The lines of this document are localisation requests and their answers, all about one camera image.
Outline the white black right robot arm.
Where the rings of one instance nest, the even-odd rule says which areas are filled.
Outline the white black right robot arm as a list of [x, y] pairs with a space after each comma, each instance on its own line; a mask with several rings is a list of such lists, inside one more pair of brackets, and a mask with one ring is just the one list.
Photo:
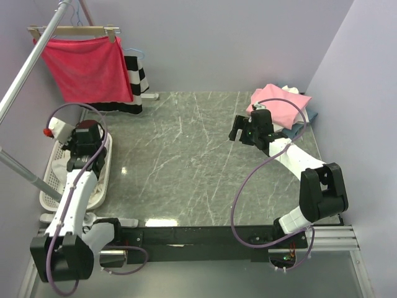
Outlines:
[[270, 161], [284, 165], [300, 182], [298, 206], [274, 220], [270, 235], [258, 240], [242, 240], [242, 244], [253, 248], [275, 244], [285, 248], [304, 228], [348, 209], [341, 167], [312, 157], [283, 132], [275, 132], [267, 109], [254, 110], [249, 117], [237, 115], [228, 137], [256, 147]]

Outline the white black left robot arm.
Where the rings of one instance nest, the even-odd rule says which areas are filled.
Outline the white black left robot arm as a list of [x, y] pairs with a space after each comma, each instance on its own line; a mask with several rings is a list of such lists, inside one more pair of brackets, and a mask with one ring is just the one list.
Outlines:
[[101, 173], [109, 172], [112, 137], [95, 120], [69, 125], [52, 117], [45, 135], [69, 152], [65, 189], [56, 214], [42, 236], [34, 237], [30, 252], [43, 282], [88, 279], [94, 257], [107, 246], [120, 248], [124, 234], [119, 219], [96, 219], [83, 233], [89, 200]]

